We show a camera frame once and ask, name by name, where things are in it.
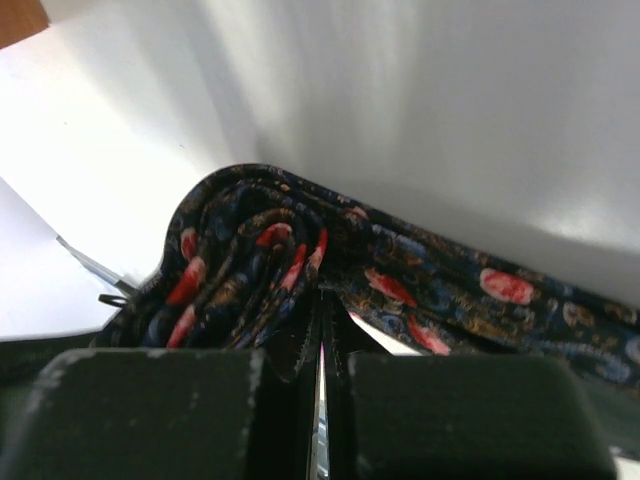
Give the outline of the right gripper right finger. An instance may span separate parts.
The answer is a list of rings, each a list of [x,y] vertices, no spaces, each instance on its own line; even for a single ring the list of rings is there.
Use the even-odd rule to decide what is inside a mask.
[[[575,377],[510,354],[394,356],[325,294],[328,459],[334,479],[613,479]]]

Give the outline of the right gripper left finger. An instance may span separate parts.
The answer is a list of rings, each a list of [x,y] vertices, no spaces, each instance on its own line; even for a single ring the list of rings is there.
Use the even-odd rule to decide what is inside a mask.
[[[1,345],[5,479],[312,479],[321,297],[262,348]]]

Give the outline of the navy floral tie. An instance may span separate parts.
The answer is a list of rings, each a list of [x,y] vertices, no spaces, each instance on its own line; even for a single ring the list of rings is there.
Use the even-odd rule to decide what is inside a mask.
[[[429,355],[524,353],[587,385],[612,448],[639,453],[639,307],[456,243],[286,170],[240,164],[197,183],[154,273],[96,334],[98,348],[266,347],[294,378],[307,301]]]

